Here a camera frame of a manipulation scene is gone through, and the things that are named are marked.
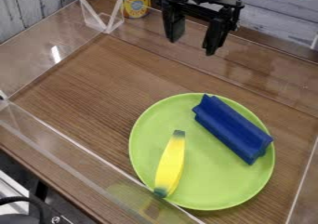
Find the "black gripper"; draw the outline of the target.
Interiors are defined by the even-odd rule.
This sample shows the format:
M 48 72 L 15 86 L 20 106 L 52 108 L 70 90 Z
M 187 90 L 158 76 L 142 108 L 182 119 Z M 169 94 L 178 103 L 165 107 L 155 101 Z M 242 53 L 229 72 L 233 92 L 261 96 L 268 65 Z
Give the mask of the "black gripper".
M 175 43 L 186 32 L 186 16 L 210 21 L 203 38 L 203 49 L 213 56 L 222 47 L 229 28 L 240 26 L 241 0 L 161 0 L 166 36 Z

